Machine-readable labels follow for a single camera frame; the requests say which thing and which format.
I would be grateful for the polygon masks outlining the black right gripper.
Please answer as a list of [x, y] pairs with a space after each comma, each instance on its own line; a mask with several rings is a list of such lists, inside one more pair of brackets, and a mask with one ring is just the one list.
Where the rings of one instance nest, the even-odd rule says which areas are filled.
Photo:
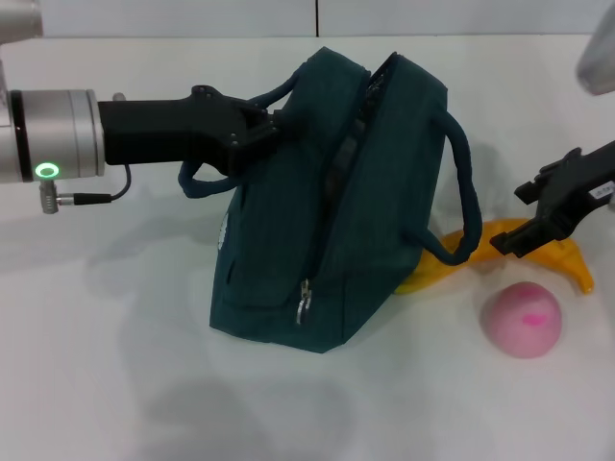
[[502, 255], [521, 258], [568, 238], [588, 214], [607, 204], [607, 195], [595, 198], [591, 191], [613, 181], [614, 142], [586, 155], [579, 147], [573, 149], [515, 189], [515, 196], [524, 204], [538, 201], [535, 216], [490, 221], [495, 232], [490, 245]]

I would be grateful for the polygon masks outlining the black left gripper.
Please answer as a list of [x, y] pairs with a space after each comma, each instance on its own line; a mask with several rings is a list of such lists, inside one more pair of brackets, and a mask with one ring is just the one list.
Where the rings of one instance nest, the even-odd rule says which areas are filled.
[[294, 113], [270, 111], [290, 93], [270, 91], [243, 100], [197, 85], [183, 99], [101, 101], [105, 163], [196, 161], [223, 175], [243, 174], [273, 155], [281, 133], [294, 129]]

